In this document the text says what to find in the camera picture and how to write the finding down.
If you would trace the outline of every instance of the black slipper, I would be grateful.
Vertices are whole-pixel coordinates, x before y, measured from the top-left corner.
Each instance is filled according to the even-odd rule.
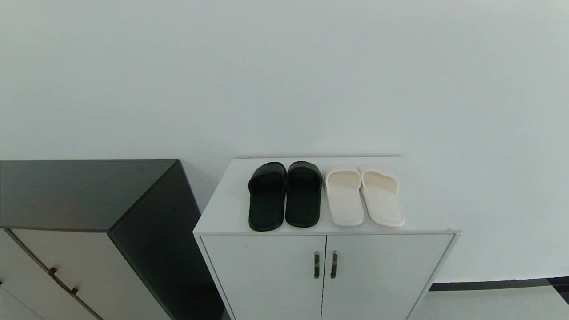
[[[320,219],[322,175],[306,161],[290,165],[287,175],[286,222],[295,227],[312,227]]]
[[[249,180],[251,201],[249,226],[255,231],[278,228],[285,213],[286,169],[280,162],[269,162],[255,170]]]

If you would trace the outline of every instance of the black baseboard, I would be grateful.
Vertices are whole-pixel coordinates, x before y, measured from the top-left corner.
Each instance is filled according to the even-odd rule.
[[[560,294],[569,293],[569,277],[509,281],[441,282],[432,284],[429,291],[493,290],[529,288],[534,286],[553,286]]]

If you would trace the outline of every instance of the slide sandal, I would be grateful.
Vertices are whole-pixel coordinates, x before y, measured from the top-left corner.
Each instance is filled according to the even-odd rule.
[[[255,170],[249,180],[249,226],[269,231],[281,226],[285,217],[286,169],[280,162],[269,162]]]
[[[286,180],[286,222],[294,227],[312,227],[320,219],[322,176],[316,165],[296,161]]]
[[[405,217],[397,197],[397,178],[389,170],[373,163],[361,163],[357,168],[362,176],[361,193],[372,220],[388,227],[403,226]]]
[[[338,163],[325,171],[330,216],[337,225],[351,227],[364,222],[360,200],[361,175],[353,165]]]

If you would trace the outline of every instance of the floor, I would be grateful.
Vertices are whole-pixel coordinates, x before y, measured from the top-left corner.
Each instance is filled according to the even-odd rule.
[[[564,320],[569,305],[554,287],[428,292],[413,320]]]

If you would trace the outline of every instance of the cabinet handle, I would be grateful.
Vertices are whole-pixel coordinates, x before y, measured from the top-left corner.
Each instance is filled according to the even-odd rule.
[[[336,269],[338,268],[338,251],[332,251],[332,272],[330,273],[330,279],[336,278]]]
[[[314,252],[314,279],[320,278],[320,252]]]

